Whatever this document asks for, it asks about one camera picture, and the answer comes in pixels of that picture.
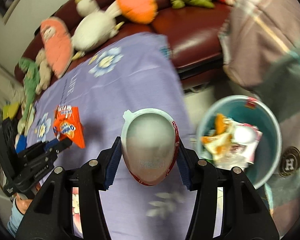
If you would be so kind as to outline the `person's hand holding gripper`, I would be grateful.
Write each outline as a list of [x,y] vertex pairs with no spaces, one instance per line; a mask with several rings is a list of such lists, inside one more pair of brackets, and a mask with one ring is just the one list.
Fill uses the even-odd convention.
[[32,201],[33,201],[32,199],[25,198],[19,193],[16,193],[15,195],[16,207],[22,215],[26,213]]

